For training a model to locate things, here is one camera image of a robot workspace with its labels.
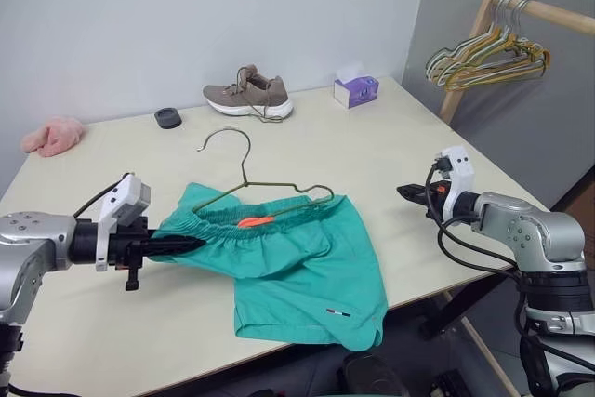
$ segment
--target purple tissue box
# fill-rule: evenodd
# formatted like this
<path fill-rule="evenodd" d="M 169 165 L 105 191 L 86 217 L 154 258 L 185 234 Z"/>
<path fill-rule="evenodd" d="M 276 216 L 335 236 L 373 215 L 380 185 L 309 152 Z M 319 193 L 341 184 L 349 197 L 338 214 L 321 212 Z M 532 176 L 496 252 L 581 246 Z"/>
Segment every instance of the purple tissue box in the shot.
<path fill-rule="evenodd" d="M 355 78 L 346 84 L 336 79 L 334 95 L 338 102 L 350 109 L 376 99 L 378 96 L 378 81 L 372 76 Z"/>

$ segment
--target beige tabletop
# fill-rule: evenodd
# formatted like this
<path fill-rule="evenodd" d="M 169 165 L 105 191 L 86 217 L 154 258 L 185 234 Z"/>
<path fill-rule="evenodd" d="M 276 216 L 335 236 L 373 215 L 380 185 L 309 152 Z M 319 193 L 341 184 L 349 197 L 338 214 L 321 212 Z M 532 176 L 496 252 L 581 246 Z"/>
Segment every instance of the beige tabletop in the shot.
<path fill-rule="evenodd" d="M 29 156 L 0 202 L 0 213 L 22 210 L 71 214 L 93 194 L 134 171 L 152 188 L 146 214 L 152 228 L 177 205 L 184 187 L 199 182 L 229 189 L 240 180 L 245 141 L 223 133 L 206 151 L 195 149 L 223 126 L 252 139 L 246 171 L 253 180 L 322 183 L 346 194 L 359 210 L 377 251 L 391 307 L 482 275 L 446 258 L 425 209 L 395 191 L 423 183 L 434 155 L 462 144 L 476 172 L 476 192 L 492 191 L 539 203 L 390 78 L 376 101 L 346 110 L 331 88 L 291 95 L 295 111 L 282 124 L 233 118 L 209 107 L 180 111 L 171 130 L 151 114 L 95 123 L 79 145 L 53 158 Z M 291 189 L 253 187 L 247 203 L 292 195 Z M 96 218 L 98 207 L 84 216 Z M 455 232 L 499 253 L 508 249 L 469 231 Z M 499 266 L 481 255 L 455 254 Z M 49 273 L 24 326 L 25 346 L 11 365 L 27 390 L 89 396 L 134 395 L 199 377 L 282 348 L 233 333 L 233 286 L 228 277 L 146 261 L 140 290 L 125 292 L 126 273 L 73 266 Z"/>

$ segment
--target pink towel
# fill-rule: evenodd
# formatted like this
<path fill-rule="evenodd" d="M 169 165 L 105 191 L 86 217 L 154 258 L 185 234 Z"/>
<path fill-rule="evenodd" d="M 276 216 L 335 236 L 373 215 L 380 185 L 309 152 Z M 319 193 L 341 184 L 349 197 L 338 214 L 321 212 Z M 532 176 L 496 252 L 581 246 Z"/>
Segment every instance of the pink towel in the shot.
<path fill-rule="evenodd" d="M 20 148 L 25 152 L 37 151 L 42 157 L 51 157 L 68 151 L 78 143 L 84 130 L 74 118 L 52 118 L 35 132 L 25 135 L 20 141 Z"/>

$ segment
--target sneaker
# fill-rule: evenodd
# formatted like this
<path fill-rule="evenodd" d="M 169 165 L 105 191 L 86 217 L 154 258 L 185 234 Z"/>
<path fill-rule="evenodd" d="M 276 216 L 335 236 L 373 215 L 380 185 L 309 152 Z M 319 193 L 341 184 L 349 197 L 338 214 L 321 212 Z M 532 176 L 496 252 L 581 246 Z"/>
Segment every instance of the sneaker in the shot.
<path fill-rule="evenodd" d="M 254 65 L 241 67 L 236 84 L 231 86 L 205 86 L 207 102 L 226 115 L 255 115 L 263 122 L 283 121 L 294 109 L 287 96 L 283 79 L 267 79 Z"/>

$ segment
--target metal hanger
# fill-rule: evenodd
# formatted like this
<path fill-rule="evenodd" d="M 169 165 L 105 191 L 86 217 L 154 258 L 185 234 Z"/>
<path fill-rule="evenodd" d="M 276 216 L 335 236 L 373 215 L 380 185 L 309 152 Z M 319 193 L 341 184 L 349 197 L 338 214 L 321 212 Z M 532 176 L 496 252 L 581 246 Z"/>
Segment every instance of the metal hanger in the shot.
<path fill-rule="evenodd" d="M 462 42 L 460 42 L 454 50 L 451 50 L 449 48 L 443 48 L 441 50 L 438 50 L 434 55 L 432 55 L 428 61 L 428 63 L 426 64 L 426 77 L 433 81 L 433 79 L 436 76 L 439 76 L 439 74 L 434 74 L 434 69 L 436 69 L 437 65 L 444 61 L 445 58 L 448 59 L 453 59 L 456 58 L 457 56 L 460 56 L 461 53 L 463 51 L 465 51 L 466 49 L 468 49 L 470 46 L 479 43 L 485 39 L 488 39 L 492 36 L 495 35 L 495 30 L 496 30 L 496 17 L 498 15 L 498 10 L 500 9 L 500 6 L 502 4 L 504 0 L 494 0 L 494 2 L 496 2 L 495 4 L 493 3 L 493 7 L 491 10 L 491 17 L 492 17 L 492 22 L 490 23 L 490 26 L 488 28 L 488 30 L 485 33 L 482 33 L 478 36 L 475 37 L 471 37 L 469 39 L 466 39 Z"/>
<path fill-rule="evenodd" d="M 466 66 L 467 64 L 472 62 L 478 54 L 483 54 L 495 48 L 500 48 L 503 44 L 506 44 L 508 42 L 510 35 L 510 27 L 507 22 L 504 22 L 506 19 L 507 5 L 510 3 L 510 1 L 511 0 L 498 0 L 495 17 L 496 27 L 495 31 L 493 32 L 493 36 L 480 42 L 477 45 L 473 45 L 471 48 L 468 48 L 467 51 L 464 52 L 464 54 L 461 54 L 458 58 L 454 59 L 449 66 L 444 68 L 444 70 L 442 71 L 442 73 L 438 77 L 438 80 L 435 83 L 436 86 L 444 86 L 453 73 L 457 72 L 461 67 Z"/>
<path fill-rule="evenodd" d="M 227 127 L 222 127 L 221 129 L 216 130 L 214 132 L 211 132 L 210 134 L 208 134 L 206 136 L 206 139 L 205 139 L 205 142 L 203 143 L 203 146 L 200 147 L 200 148 L 198 148 L 196 151 L 198 151 L 198 152 L 203 151 L 204 149 L 206 149 L 206 145 L 207 145 L 208 141 L 214 135 L 218 134 L 219 132 L 226 132 L 226 131 L 238 132 L 239 134 L 242 134 L 245 137 L 246 141 L 248 142 L 248 147 L 246 149 L 244 158 L 242 159 L 242 163 L 241 163 L 242 179 L 243 179 L 243 181 L 239 185 L 231 188 L 230 190 L 227 190 L 227 191 L 221 193 L 217 197 L 215 197 L 215 198 L 213 198 L 211 200 L 208 200 L 208 201 L 206 201 L 206 202 L 204 202 L 202 204 L 199 204 L 199 205 L 195 206 L 192 209 L 192 212 L 195 213 L 199 209 L 202 209 L 205 206 L 208 206 L 208 205 L 213 204 L 217 200 L 225 197 L 226 195 L 229 195 L 229 194 L 231 194 L 234 191 L 237 191 L 237 190 L 239 190 L 241 188 L 246 188 L 248 186 L 285 186 L 285 187 L 290 186 L 296 192 L 301 193 L 301 194 L 306 193 L 306 192 L 309 192 L 309 191 L 314 190 L 314 189 L 317 189 L 317 188 L 328 191 L 328 195 L 327 196 L 325 196 L 323 198 L 320 198 L 320 199 L 312 200 L 311 202 L 309 202 L 307 204 L 289 206 L 288 208 L 282 209 L 280 211 L 275 211 L 274 213 L 270 213 L 269 215 L 264 216 L 264 217 L 245 218 L 242 221 L 238 222 L 238 226 L 239 227 L 247 228 L 247 227 L 254 227 L 254 226 L 257 226 L 257 225 L 261 225 L 261 224 L 264 224 L 264 223 L 270 223 L 270 222 L 274 221 L 274 218 L 276 216 L 279 216 L 281 214 L 288 213 L 289 211 L 295 211 L 296 209 L 304 208 L 304 207 L 307 207 L 307 206 L 321 205 L 321 204 L 324 204 L 326 202 L 330 202 L 331 200 L 333 200 L 335 198 L 335 194 L 333 193 L 333 190 L 331 190 L 329 187 L 324 186 L 324 185 L 312 185 L 309 188 L 301 189 L 295 183 L 270 182 L 270 181 L 250 181 L 250 180 L 248 180 L 248 177 L 247 177 L 247 175 L 245 173 L 244 163 L 245 163 L 246 159 L 248 158 L 248 155 L 250 154 L 250 151 L 252 150 L 252 142 L 250 141 L 250 137 L 248 137 L 248 134 L 246 134 L 243 130 L 240 130 L 240 129 L 236 128 L 236 127 L 227 126 Z"/>
<path fill-rule="evenodd" d="M 456 68 L 443 82 L 447 90 L 464 89 L 479 84 L 492 84 L 520 78 L 528 73 L 543 72 L 549 66 L 549 52 L 537 43 L 531 43 L 521 35 L 521 11 L 530 0 L 521 0 L 512 9 L 507 29 L 508 37 L 503 45 L 481 49 Z M 514 50 L 512 58 L 477 65 L 488 57 L 504 50 Z"/>
<path fill-rule="evenodd" d="M 501 11 L 502 9 L 506 9 L 504 4 L 506 1 L 495 0 L 496 5 L 492 10 L 492 23 L 486 33 L 464 41 L 464 45 L 459 46 L 455 54 L 443 57 L 434 63 L 429 77 L 434 84 L 443 86 L 445 82 L 444 78 L 449 76 L 457 67 L 461 66 L 469 56 L 500 40 L 504 29 L 504 25 L 501 23 Z"/>

